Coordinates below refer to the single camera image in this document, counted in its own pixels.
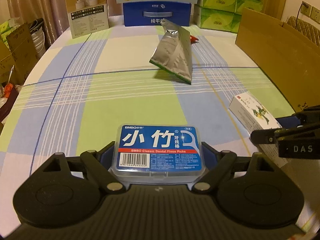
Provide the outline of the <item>white dinosaur medicine box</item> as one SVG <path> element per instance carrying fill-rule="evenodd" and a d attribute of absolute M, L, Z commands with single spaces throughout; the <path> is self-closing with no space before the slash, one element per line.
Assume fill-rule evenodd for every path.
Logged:
<path fill-rule="evenodd" d="M 280 123 L 250 92 L 235 95 L 229 109 L 249 133 L 256 129 L 281 128 Z M 276 145 L 260 144 L 259 147 L 278 167 L 288 163 L 285 158 L 278 157 Z"/>

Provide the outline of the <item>green tissue pack bundle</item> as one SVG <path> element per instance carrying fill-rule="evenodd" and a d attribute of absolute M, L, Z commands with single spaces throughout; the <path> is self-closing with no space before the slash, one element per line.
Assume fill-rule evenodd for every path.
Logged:
<path fill-rule="evenodd" d="M 261 12 L 264 0 L 198 0 L 194 21 L 199 28 L 237 33 L 245 8 Z"/>

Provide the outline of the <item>white humidifier product box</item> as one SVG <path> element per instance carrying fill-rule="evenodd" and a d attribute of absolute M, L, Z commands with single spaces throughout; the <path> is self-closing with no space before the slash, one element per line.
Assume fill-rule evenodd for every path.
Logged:
<path fill-rule="evenodd" d="M 107 0 L 65 0 L 72 38 L 109 28 Z"/>

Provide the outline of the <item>red candy wrapper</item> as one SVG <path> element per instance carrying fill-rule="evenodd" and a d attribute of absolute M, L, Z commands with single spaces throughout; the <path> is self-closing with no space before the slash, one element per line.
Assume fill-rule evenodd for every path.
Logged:
<path fill-rule="evenodd" d="M 199 41 L 198 38 L 196 38 L 195 36 L 190 35 L 190 43 L 191 44 L 195 44 Z"/>

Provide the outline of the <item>clear plastic floss box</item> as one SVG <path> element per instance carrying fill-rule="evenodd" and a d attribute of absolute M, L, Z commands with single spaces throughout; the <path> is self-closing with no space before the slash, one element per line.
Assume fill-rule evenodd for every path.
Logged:
<path fill-rule="evenodd" d="M 189 184 L 205 171 L 194 126 L 125 124 L 118 129 L 111 170 L 129 184 Z"/>

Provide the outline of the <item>dark blue milk carton box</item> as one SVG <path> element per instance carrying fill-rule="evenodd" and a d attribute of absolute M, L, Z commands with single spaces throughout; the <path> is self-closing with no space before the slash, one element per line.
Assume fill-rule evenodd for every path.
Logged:
<path fill-rule="evenodd" d="M 191 4 L 181 2 L 130 2 L 123 4 L 124 25 L 126 27 L 161 25 L 167 19 L 180 26 L 189 26 Z"/>

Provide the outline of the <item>checked tablecloth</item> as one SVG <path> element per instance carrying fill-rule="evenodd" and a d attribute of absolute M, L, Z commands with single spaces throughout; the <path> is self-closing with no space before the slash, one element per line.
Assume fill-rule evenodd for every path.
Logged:
<path fill-rule="evenodd" d="M 1 133 L 1 234 L 19 226 L 12 199 L 51 154 L 99 150 L 122 124 L 192 125 L 217 150 L 249 155 L 249 133 L 229 111 L 235 95 L 251 92 L 274 117 L 292 107 L 235 44 L 236 35 L 189 26 L 191 85 L 149 61 L 160 26 L 110 29 L 73 39 L 65 31 L 29 74 Z"/>

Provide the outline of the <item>wall power socket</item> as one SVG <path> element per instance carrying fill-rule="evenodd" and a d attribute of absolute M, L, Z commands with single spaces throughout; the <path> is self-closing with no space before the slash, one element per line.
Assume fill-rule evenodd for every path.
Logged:
<path fill-rule="evenodd" d="M 311 9 L 311 14 L 310 14 L 310 18 L 317 22 L 320 23 L 320 10 L 317 9 L 316 7 L 312 7 Z"/>
<path fill-rule="evenodd" d="M 312 10 L 312 6 L 309 3 L 306 3 L 303 1 L 301 4 L 300 13 L 307 16 L 307 17 L 310 17 L 311 10 Z"/>

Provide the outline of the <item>pink curtain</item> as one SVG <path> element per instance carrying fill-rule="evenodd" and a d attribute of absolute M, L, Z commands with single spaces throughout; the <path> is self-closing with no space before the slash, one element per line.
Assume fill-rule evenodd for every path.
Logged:
<path fill-rule="evenodd" d="M 66 30 L 70 30 L 65 0 L 7 0 L 12 18 L 21 23 L 44 20 L 46 45 L 51 46 Z M 107 0 L 108 18 L 121 15 L 123 7 L 116 0 Z"/>

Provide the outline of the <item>quilted beige chair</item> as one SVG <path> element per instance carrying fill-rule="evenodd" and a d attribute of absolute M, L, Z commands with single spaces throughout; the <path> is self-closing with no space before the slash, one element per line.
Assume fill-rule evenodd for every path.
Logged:
<path fill-rule="evenodd" d="M 286 22 L 289 26 L 295 28 L 318 47 L 320 46 L 320 30 L 315 26 L 305 22 L 304 20 L 296 18 L 295 16 L 290 16 Z"/>

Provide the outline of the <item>brown cardboard box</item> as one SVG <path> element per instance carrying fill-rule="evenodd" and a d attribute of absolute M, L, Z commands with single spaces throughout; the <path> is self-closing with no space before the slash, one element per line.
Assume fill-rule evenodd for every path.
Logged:
<path fill-rule="evenodd" d="M 319 105 L 319 47 L 287 23 L 245 8 L 235 41 L 299 112 Z"/>

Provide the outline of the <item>brown cardboard boxes stack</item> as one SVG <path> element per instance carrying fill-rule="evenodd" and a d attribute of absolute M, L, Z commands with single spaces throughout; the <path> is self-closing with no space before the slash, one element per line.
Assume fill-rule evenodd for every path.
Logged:
<path fill-rule="evenodd" d="M 1 24 L 1 83 L 24 84 L 46 52 L 44 20 L 24 24 L 18 20 Z"/>

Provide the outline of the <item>silver foil pouch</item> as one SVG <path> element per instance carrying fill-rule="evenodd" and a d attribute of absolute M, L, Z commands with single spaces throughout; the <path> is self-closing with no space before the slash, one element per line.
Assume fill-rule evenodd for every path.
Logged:
<path fill-rule="evenodd" d="M 149 62 L 190 85 L 193 77 L 190 33 L 164 18 L 161 25 L 164 35 Z"/>

